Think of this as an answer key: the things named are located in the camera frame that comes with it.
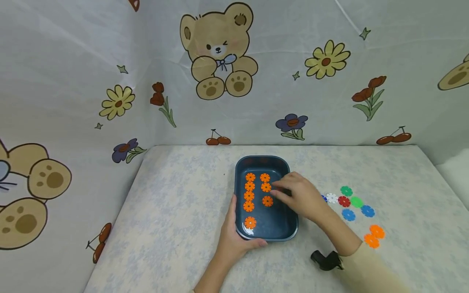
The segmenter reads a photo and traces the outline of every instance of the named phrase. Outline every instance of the sleeve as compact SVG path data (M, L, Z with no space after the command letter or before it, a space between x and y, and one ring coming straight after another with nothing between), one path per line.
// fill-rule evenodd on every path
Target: sleeve
M409 293L410 290L365 243L351 256L340 257L342 281L357 293Z

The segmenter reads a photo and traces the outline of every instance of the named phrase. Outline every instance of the tray rim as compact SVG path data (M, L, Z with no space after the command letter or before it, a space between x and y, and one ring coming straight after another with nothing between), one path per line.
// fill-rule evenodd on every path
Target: tray rim
M238 162L236 163L236 167L234 168L234 194L236 195L236 200L238 200L238 195L235 193L236 191L236 182L238 182L238 166L239 166L239 163L243 160L243 159L246 159L246 158L277 158L277 159L280 159L282 160L285 165L287 166L287 170L288 170L288 173L290 173L290 166L288 165L288 163L278 157L278 156L272 156L272 155L250 155L250 156L244 156L242 157L241 159L238 160ZM295 214L295 221L296 221L296 228L295 228L295 231L290 235L288 236L287 238L282 238L282 239L264 239L265 241L267 242L285 242L285 241L288 241L288 240L291 240L293 237L295 237L296 233L298 232L298 227L299 227L299 224L300 224L300 220L298 218L298 214L295 213L294 210L292 210L292 212ZM244 234L241 233L241 231L238 229L238 226L235 225L236 227L236 232L238 233L238 235L240 235L243 239L246 239L246 240L252 240L252 239L256 239L254 237L248 237Z

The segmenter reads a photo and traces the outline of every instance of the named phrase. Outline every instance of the hand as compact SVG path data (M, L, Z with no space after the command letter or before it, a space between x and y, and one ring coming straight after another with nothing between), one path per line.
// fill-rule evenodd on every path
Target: hand
M220 239L218 240L215 257L224 260L233 265L239 261L249 250L265 247L267 242L263 239L244 240L236 232L236 196L231 197L230 207L228 209L225 222L221 227Z
M297 214L316 224L324 218L325 214L332 211L316 187L297 172L288 173L279 181L272 182L272 185L290 189L292 196L288 196L279 190L272 190L270 193Z

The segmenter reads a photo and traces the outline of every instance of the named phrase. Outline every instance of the plastic tray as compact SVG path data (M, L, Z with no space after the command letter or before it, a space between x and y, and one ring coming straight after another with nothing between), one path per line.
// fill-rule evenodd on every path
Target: plastic tray
M269 192L261 190L260 175L266 173L270 176L269 183L279 180L290 172L290 168L285 160L276 156L247 156L243 157L236 164L234 178L234 194L237 196L236 201L236 230L245 239L262 238L266 241L287 241L292 239L298 231L298 215L292 211L287 205L271 196ZM246 192L245 183L246 174L253 173L255 180L253 181L255 188L253 190L254 210L245 211L243 208L246 200L244 193ZM262 203L264 196L269 195L273 199L273 205L266 207ZM244 225L247 217L253 217L256 220L256 226L248 229Z

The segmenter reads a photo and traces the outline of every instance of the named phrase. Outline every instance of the right hand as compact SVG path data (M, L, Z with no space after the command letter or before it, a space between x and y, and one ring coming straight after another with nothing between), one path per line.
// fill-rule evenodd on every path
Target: right hand
M271 190L270 193L297 214L314 223L317 223L325 213L331 211L316 187L297 172L288 173L279 181L272 182L272 185L290 189L292 196L288 196L279 190Z

